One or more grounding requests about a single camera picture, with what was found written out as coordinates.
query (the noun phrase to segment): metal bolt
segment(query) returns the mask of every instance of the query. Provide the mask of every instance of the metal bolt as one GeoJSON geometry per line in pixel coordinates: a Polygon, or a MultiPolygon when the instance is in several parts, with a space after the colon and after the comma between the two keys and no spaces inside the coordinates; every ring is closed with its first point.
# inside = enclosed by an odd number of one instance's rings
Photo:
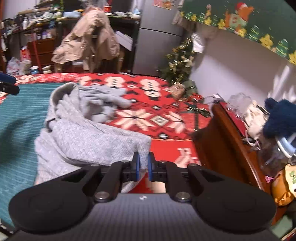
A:
{"type": "Polygon", "coordinates": [[[105,199],[107,199],[109,196],[110,196],[109,193],[104,192],[104,191],[102,191],[102,192],[97,192],[97,193],[95,194],[95,198],[97,198],[97,199],[99,199],[99,200],[105,200],[105,199]]]}
{"type": "Polygon", "coordinates": [[[190,194],[187,193],[187,192],[178,192],[176,194],[176,198],[178,200],[182,200],[182,201],[185,201],[185,200],[188,200],[190,198],[190,194]]]}

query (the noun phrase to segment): poster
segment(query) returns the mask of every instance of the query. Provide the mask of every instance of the poster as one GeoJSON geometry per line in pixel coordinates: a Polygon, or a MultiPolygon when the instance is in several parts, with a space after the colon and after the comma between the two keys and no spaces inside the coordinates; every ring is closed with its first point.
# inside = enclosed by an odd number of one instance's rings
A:
{"type": "Polygon", "coordinates": [[[154,0],[154,6],[172,10],[172,6],[176,5],[176,1],[177,0],[154,0]]]}

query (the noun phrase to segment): gray ribbed surface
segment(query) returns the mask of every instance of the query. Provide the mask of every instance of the gray ribbed surface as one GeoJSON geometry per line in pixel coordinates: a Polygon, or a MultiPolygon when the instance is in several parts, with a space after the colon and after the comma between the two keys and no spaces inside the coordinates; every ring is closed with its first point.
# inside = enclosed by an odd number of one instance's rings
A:
{"type": "Polygon", "coordinates": [[[250,235],[228,234],[205,224],[189,204],[172,201],[168,194],[119,194],[97,204],[75,228],[52,235],[18,232],[10,241],[278,241],[270,231],[250,235]]]}

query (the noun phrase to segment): refrigerator door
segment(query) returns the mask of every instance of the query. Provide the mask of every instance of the refrigerator door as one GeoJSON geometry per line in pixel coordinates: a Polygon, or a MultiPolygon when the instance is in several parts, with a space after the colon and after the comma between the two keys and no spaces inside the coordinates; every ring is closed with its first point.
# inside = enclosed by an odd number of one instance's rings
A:
{"type": "Polygon", "coordinates": [[[140,28],[181,36],[183,29],[177,25],[172,25],[173,18],[178,11],[179,1],[176,1],[176,6],[172,6],[172,10],[156,7],[153,2],[153,0],[144,1],[140,28]]]}
{"type": "Polygon", "coordinates": [[[166,54],[180,43],[180,36],[140,29],[132,72],[158,76],[156,70],[168,64],[166,54]]]}

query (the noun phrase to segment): teal mat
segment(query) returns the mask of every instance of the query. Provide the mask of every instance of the teal mat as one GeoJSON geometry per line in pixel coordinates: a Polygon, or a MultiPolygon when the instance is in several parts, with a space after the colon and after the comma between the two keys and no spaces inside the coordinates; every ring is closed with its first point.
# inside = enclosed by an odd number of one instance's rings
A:
{"type": "Polygon", "coordinates": [[[34,141],[44,126],[51,92],[62,83],[20,85],[0,104],[0,218],[12,224],[10,199],[33,186],[37,174],[34,141]]]}

